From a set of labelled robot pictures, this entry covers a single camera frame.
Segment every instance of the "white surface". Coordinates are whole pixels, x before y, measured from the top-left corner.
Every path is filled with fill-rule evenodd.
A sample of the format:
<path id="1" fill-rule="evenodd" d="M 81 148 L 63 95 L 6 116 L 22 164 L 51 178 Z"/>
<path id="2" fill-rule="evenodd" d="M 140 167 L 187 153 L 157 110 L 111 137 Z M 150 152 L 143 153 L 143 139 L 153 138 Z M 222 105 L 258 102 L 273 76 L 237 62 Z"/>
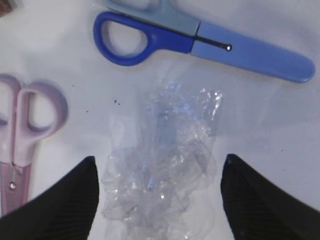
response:
<path id="1" fill-rule="evenodd" d="M 298 51 L 317 67 L 320 64 L 318 0 L 178 3 L 203 20 Z M 135 67 L 117 66 L 103 58 L 93 41 L 93 22 L 103 10 L 98 0 L 21 0 L 19 9 L 0 18 L 0 72 L 25 83 L 48 79 L 63 89 L 69 103 L 67 125 L 38 148 L 31 198 L 86 156 L 96 157 L 101 174 L 111 149 L 122 139 L 128 145 L 135 139 L 134 87 L 152 88 L 165 79 L 225 94 L 213 148 L 219 172 L 226 154 L 238 154 L 287 192 L 320 210 L 318 73 L 309 83 L 298 85 L 169 51 L 159 51 Z M 126 37 L 131 31 L 113 26 L 111 32 L 120 37 L 113 40 L 118 48 L 135 48 Z M 135 34 L 134 41 L 139 43 L 139 35 Z M 114 104 L 114 99 L 121 105 Z M 47 114 L 39 118 L 45 122 Z M 210 189 L 216 222 L 207 239 L 232 240 L 222 208 L 220 177 Z M 102 188 L 100 195 L 91 240 L 107 239 Z"/>

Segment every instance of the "blue scissors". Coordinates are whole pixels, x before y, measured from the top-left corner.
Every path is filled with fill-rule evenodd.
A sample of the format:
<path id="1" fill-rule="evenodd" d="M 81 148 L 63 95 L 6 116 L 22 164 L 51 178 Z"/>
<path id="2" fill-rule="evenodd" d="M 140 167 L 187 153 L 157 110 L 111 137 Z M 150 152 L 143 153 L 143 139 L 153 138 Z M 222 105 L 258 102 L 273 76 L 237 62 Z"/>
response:
<path id="1" fill-rule="evenodd" d="M 93 36 L 98 50 L 114 64 L 134 66 L 157 50 L 170 50 L 294 83 L 305 83 L 315 74 L 316 67 L 307 57 L 197 20 L 179 11 L 171 0 L 160 0 L 158 6 L 144 10 L 119 0 L 104 1 L 117 13 L 100 13 L 93 26 Z M 142 31 L 147 37 L 146 48 L 132 57 L 114 54 L 104 43 L 105 22 Z"/>

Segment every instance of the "pink scissors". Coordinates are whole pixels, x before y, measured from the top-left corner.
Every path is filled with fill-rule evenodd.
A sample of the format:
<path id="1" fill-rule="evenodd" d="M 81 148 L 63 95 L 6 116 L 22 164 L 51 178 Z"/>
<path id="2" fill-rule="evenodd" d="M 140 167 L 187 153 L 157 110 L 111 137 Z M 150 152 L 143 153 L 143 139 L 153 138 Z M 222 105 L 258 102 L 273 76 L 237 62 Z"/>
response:
<path id="1" fill-rule="evenodd" d="M 53 135 L 66 121 L 66 104 L 43 83 L 21 86 L 13 76 L 0 74 L 0 84 L 9 92 L 8 120 L 0 118 L 1 213 L 6 215 L 28 201 L 31 164 L 38 141 Z M 52 105 L 50 126 L 35 130 L 29 123 L 30 94 L 37 94 Z"/>

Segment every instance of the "scissors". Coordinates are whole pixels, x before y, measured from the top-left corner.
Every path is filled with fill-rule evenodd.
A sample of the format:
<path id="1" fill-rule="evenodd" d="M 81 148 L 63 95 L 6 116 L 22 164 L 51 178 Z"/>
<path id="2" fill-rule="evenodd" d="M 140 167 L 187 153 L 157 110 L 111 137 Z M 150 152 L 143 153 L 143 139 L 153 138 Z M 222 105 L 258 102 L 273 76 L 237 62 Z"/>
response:
<path id="1" fill-rule="evenodd" d="M 315 74 L 315 65 L 307 57 L 197 20 L 179 11 L 171 0 L 160 0 L 157 6 L 147 9 L 136 9 L 119 0 L 104 2 L 118 13 L 100 13 L 94 22 L 93 37 L 98 50 L 114 64 L 134 66 L 157 50 L 169 50 L 294 83 L 305 83 Z M 146 48 L 131 57 L 114 54 L 104 43 L 105 22 L 142 31 L 147 37 Z"/>
<path id="2" fill-rule="evenodd" d="M 28 201 L 31 165 L 38 141 L 53 135 L 66 121 L 66 104 L 43 83 L 22 87 L 13 76 L 0 74 L 0 85 L 9 93 L 8 120 L 0 117 L 1 213 L 7 215 Z M 37 94 L 52 105 L 52 124 L 35 129 L 29 123 L 30 94 Z"/>

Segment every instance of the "clear plastic bag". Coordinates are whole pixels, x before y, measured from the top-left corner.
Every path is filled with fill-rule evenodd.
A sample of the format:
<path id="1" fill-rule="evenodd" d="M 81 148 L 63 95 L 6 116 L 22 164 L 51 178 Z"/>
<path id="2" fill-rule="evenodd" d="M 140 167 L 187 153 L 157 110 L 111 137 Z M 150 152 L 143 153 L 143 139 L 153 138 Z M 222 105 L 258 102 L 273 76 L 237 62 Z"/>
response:
<path id="1" fill-rule="evenodd" d="M 201 240 L 212 228 L 213 214 L 192 224 L 190 212 L 193 193 L 216 175 L 211 149 L 222 99 L 205 89 L 190 95 L 174 82 L 142 95 L 139 144 L 116 149 L 102 179 L 103 214 L 125 226 L 120 240 Z"/>

